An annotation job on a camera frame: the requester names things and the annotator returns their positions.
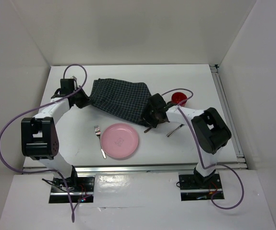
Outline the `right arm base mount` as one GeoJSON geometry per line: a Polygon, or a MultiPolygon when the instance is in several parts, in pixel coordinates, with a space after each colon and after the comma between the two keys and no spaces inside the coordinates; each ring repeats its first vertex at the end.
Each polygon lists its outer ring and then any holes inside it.
{"type": "Polygon", "coordinates": [[[193,174],[180,174],[176,186],[180,189],[181,201],[211,200],[212,195],[215,195],[214,200],[225,199],[218,173],[203,185],[195,181],[193,174]]]}

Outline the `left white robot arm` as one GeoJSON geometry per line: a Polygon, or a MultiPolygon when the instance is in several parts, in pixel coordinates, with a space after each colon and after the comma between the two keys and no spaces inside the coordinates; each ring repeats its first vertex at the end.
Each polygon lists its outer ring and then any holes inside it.
{"type": "Polygon", "coordinates": [[[66,90],[57,89],[49,106],[21,121],[22,153],[52,170],[55,186],[74,191],[79,185],[77,171],[60,153],[55,125],[74,105],[80,109],[88,106],[90,98],[84,90],[75,91],[68,98],[64,98],[65,92],[66,90]]]}

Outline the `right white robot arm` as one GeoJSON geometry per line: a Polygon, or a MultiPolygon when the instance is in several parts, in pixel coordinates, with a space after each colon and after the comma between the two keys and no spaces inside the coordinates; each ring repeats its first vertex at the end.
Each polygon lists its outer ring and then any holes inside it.
{"type": "Polygon", "coordinates": [[[157,93],[147,100],[140,119],[151,128],[164,122],[188,126],[199,156],[193,170],[194,184],[204,188],[210,183],[216,171],[218,156],[231,139],[230,129],[215,108],[196,110],[173,102],[166,103],[157,93]]]}

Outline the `dark checkered cloth napkin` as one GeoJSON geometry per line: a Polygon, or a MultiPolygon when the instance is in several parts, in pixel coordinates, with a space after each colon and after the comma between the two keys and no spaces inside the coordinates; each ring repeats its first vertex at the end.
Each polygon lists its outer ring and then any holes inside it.
{"type": "Polygon", "coordinates": [[[151,93],[144,82],[133,83],[118,79],[98,79],[90,95],[92,106],[108,114],[141,126],[141,119],[151,93]]]}

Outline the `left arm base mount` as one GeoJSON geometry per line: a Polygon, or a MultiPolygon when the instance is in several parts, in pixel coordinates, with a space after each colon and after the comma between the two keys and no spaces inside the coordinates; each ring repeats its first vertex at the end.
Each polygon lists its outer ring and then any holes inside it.
{"type": "MultiPolygon", "coordinates": [[[[64,204],[69,203],[68,193],[64,181],[59,178],[47,180],[42,178],[42,181],[50,185],[50,204],[64,204]]],[[[73,203],[80,201],[81,203],[93,203],[94,200],[94,186],[95,177],[77,177],[76,184],[67,180],[68,189],[73,203]]]]}

